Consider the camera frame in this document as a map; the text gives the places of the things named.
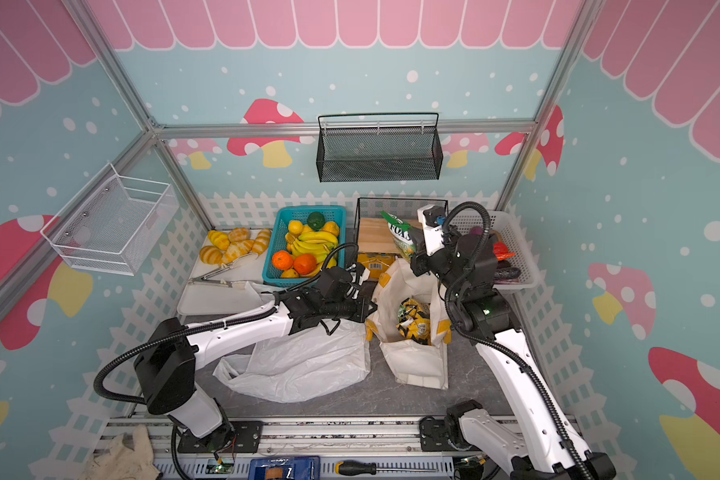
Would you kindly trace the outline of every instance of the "wooden board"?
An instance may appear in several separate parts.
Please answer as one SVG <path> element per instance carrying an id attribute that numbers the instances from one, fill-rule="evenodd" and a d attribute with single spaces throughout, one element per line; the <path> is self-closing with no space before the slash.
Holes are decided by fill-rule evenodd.
<path id="1" fill-rule="evenodd" d="M 422 228 L 416 220 L 406 220 L 411 226 Z M 358 245 L 364 254 L 399 254 L 394 245 L 389 224 L 383 218 L 361 218 L 358 232 Z"/>

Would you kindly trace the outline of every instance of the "orange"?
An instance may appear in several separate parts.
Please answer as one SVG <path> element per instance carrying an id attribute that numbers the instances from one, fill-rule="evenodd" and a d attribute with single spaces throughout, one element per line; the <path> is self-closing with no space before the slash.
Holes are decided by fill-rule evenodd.
<path id="1" fill-rule="evenodd" d="M 299 255 L 293 261 L 293 269 L 296 270 L 299 275 L 308 275 L 315 267 L 317 267 L 317 259 L 312 254 Z"/>
<path id="2" fill-rule="evenodd" d="M 285 250 L 272 255 L 272 264 L 278 270 L 288 270 L 293 265 L 293 257 Z"/>

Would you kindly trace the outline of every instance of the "black mounting plate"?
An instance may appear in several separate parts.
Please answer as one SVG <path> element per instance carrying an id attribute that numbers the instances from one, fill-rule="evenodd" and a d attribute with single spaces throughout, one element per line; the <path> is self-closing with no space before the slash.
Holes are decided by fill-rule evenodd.
<path id="1" fill-rule="evenodd" d="M 256 453 L 259 451 L 259 441 L 262 437 L 264 422 L 231 422 L 235 427 L 235 453 Z M 179 440 L 176 448 L 178 453 L 210 453 L 208 449 L 198 443 L 197 438 L 187 430 Z M 232 447 L 219 453 L 228 453 Z"/>
<path id="2" fill-rule="evenodd" d="M 448 441 L 448 430 L 442 418 L 423 417 L 418 423 L 418 433 L 422 441 L 423 452 L 477 452 L 472 446 L 468 450 L 458 450 Z"/>

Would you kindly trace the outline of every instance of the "white cutting board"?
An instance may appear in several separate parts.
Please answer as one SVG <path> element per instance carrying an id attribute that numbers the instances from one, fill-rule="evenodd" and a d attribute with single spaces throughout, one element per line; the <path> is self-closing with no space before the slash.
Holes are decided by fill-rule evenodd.
<path id="1" fill-rule="evenodd" d="M 251 230 L 251 238 L 256 238 L 260 230 Z M 211 245 L 210 240 L 206 238 L 203 246 Z M 193 284 L 186 285 L 179 299 L 178 311 L 182 315 L 222 315 L 246 312 L 269 302 L 272 298 L 265 296 L 262 300 L 257 292 L 271 291 L 277 289 L 276 286 L 263 285 L 262 272 L 264 271 L 264 263 L 266 262 L 267 250 L 254 260 L 248 260 L 249 257 L 242 259 L 242 265 L 235 266 L 226 272 L 211 277 L 213 280 L 226 280 L 227 282 L 235 282 L 240 280 L 248 280 L 249 283 L 239 282 L 230 288 L 228 286 L 202 285 Z M 200 257 L 195 260 L 190 278 L 207 274 L 218 268 L 218 265 L 208 265 L 200 261 Z"/>

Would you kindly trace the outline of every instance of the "green fruit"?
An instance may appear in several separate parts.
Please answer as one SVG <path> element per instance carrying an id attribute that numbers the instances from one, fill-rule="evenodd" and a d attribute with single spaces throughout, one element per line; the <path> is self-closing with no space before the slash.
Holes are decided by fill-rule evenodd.
<path id="1" fill-rule="evenodd" d="M 312 212 L 307 217 L 307 225 L 314 231 L 320 230 L 326 224 L 326 218 L 320 212 Z"/>

